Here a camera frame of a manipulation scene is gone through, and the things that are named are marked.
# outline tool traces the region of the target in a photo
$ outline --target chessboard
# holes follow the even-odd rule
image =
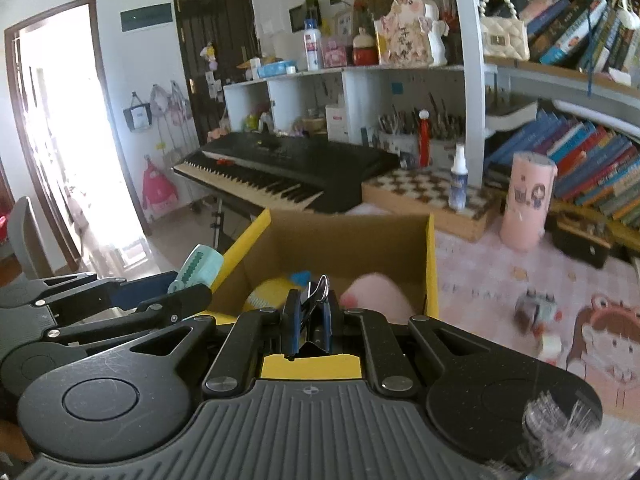
[[[433,214],[436,229],[477,241],[500,211],[500,199],[469,186],[466,207],[449,207],[449,173],[394,170],[362,184],[362,201],[397,214]]]

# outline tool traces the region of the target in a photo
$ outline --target hanging bag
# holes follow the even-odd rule
[[[134,106],[136,99],[140,104]],[[143,103],[135,92],[131,95],[131,106],[123,110],[123,113],[127,121],[127,126],[132,132],[144,130],[151,126],[151,105],[149,103]]]
[[[480,30],[484,55],[528,61],[530,52],[527,25],[518,19],[515,6],[511,0],[503,0],[511,11],[511,17],[487,16],[486,6],[490,1],[480,1]]]

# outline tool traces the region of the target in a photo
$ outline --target bright doorway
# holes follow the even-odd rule
[[[35,16],[5,40],[22,150],[70,270],[144,264],[146,221],[110,121],[95,0]]]

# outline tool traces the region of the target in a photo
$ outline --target pink plush toy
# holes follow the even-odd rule
[[[366,274],[340,297],[343,308],[366,308],[384,314],[389,323],[404,324],[415,314],[402,290],[383,274]]]

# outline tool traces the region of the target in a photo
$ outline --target metal screw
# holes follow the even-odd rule
[[[230,392],[238,386],[238,381],[233,377],[223,376],[209,379],[205,384],[212,392]]]
[[[390,392],[406,392],[414,387],[414,382],[409,377],[394,375],[384,379],[382,387]]]

